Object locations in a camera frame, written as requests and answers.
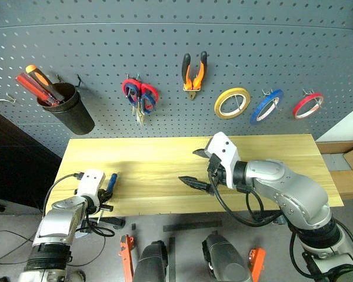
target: pliers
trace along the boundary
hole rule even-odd
[[[189,92],[189,99],[195,99],[196,91],[200,91],[201,89],[201,82],[204,79],[205,73],[207,72],[207,52],[201,52],[200,56],[200,69],[199,73],[194,79],[194,82],[191,82],[189,78],[189,67],[191,63],[191,56],[189,53],[185,54],[183,57],[183,64],[182,64],[182,77],[183,77],[183,90]]]

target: wooden table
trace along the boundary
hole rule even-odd
[[[104,216],[139,214],[200,213],[223,211],[217,199],[183,184],[178,176],[208,181],[208,159],[193,155],[210,137],[71,139],[57,179],[86,169],[106,174],[105,189],[112,173],[118,173],[112,213]],[[318,182],[328,193],[330,206],[342,206],[340,195],[311,135],[231,136],[242,160],[278,159],[293,171]],[[78,180],[65,179],[51,193],[51,203],[73,196]],[[220,186],[232,210],[246,210],[245,195]],[[277,206],[263,198],[266,209]],[[256,200],[251,197],[256,209]]]

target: pegboard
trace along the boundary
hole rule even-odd
[[[208,52],[203,88],[190,101],[181,63],[193,73]],[[45,112],[14,77],[30,63],[56,82],[77,84],[96,123],[74,135]],[[125,74],[140,75],[160,94],[140,127],[121,92]],[[214,103],[244,87],[251,103],[222,120]],[[317,113],[295,120],[302,89],[325,96]],[[282,89],[278,109],[259,125],[249,119],[264,95]],[[69,138],[312,133],[320,137],[353,110],[353,1],[0,1],[0,114],[62,156]]]

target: gray floor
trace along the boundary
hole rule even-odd
[[[348,200],[345,202],[345,207],[336,207],[332,210],[334,216],[342,220],[353,232],[353,201]],[[30,236],[36,230],[40,219],[40,216],[0,216],[0,230],[7,229]],[[166,224],[212,220],[222,221],[222,227],[175,232],[163,232],[162,228]],[[136,224],[136,230],[131,229],[132,223]],[[128,217],[125,228],[118,231],[115,237],[107,239],[106,248],[101,257],[81,269],[86,272],[88,281],[124,281],[121,258],[118,256],[119,239],[122,234],[135,236],[136,248],[132,251],[134,265],[141,251],[151,241],[163,240],[167,245],[169,239],[174,237],[176,281],[210,281],[201,251],[201,242],[215,230],[225,236],[243,257],[247,256],[249,249],[256,246],[267,251],[265,270],[262,272],[260,281],[310,281],[300,276],[291,265],[288,253],[290,231],[286,226],[269,225],[257,229],[250,228],[235,222],[225,213]],[[0,256],[22,242],[22,239],[11,234],[0,235]],[[103,239],[96,235],[76,239],[72,249],[73,263],[87,262],[98,254],[102,244]],[[24,261],[30,249],[31,245],[26,244],[2,262]],[[298,243],[295,254],[297,262],[303,266]],[[23,267],[24,264],[0,266],[0,277],[8,276],[12,282],[17,281]]]

